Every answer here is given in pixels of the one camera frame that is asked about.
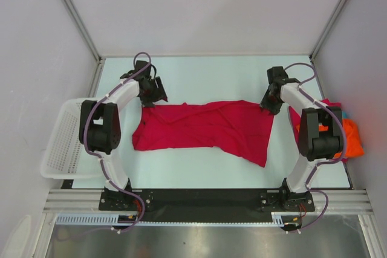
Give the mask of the crimson red t shirt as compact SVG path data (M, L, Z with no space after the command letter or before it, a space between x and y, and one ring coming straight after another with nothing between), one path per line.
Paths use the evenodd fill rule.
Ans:
M265 167L274 116L245 100L143 108L132 145L137 151L217 147Z

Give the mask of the white perforated plastic basket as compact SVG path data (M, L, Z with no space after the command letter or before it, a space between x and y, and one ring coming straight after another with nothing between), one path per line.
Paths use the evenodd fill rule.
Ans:
M51 179L93 179L102 176L96 158L79 141L80 113L85 98L66 101L51 133L40 173Z

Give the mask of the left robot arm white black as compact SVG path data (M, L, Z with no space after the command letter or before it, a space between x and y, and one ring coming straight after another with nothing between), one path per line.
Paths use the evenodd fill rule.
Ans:
M144 108L153 108L160 100L167 101L161 78L150 59L135 58L134 69L124 73L116 87L101 100L84 100L81 105L79 142L88 155L97 158L106 180L100 210L141 206L116 152L122 137L120 113L134 98L139 98Z

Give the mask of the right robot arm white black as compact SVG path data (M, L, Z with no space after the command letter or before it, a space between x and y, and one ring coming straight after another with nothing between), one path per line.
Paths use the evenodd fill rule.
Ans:
M260 105L271 114L279 114L284 103L300 116L298 131L299 158L291 173L283 180L278 194L270 201L271 210L314 211L310 185L318 169L336 164L344 157L347 139L343 128L342 110L313 98L303 83L288 76L282 66L267 70L268 88Z

